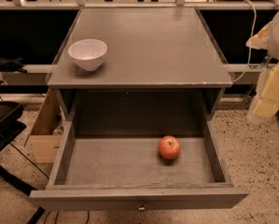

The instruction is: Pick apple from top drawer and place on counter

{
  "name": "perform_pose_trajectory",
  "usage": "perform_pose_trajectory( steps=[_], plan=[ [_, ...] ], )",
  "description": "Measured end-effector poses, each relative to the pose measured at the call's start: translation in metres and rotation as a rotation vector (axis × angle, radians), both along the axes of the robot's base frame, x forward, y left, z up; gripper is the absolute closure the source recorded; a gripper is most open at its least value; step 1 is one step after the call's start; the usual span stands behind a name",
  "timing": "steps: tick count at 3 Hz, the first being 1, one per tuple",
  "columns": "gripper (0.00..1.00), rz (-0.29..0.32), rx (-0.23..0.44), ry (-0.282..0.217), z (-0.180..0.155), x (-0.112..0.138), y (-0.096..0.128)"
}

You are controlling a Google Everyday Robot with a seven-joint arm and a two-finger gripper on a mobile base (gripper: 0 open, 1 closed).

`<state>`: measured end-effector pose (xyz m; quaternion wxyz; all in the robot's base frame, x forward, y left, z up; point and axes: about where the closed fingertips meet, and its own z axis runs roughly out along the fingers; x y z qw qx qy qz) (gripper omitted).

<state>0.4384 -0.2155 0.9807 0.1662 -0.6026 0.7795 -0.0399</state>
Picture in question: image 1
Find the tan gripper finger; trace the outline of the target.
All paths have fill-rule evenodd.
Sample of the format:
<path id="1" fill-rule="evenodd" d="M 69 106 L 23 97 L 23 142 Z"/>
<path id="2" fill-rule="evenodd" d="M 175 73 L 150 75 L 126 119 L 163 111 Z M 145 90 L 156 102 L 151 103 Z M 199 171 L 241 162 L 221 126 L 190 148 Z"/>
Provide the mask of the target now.
<path id="1" fill-rule="evenodd" d="M 262 70 L 256 93 L 249 106 L 247 120 L 260 124 L 273 118 L 279 111 L 279 63 Z"/>
<path id="2" fill-rule="evenodd" d="M 264 25 L 258 33 L 252 35 L 245 44 L 251 49 L 267 49 L 271 28 L 272 22 L 270 21 Z"/>

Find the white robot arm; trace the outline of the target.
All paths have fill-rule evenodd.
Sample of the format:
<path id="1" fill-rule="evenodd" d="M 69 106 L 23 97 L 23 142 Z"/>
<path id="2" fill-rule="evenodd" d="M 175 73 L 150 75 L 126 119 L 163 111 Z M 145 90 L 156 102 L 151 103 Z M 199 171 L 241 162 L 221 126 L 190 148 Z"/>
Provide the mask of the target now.
<path id="1" fill-rule="evenodd" d="M 279 11 L 246 45 L 251 49 L 265 49 L 278 61 L 273 68 L 264 67 L 258 77 L 256 96 L 247 113 L 251 123 L 259 124 L 271 119 L 279 111 Z"/>

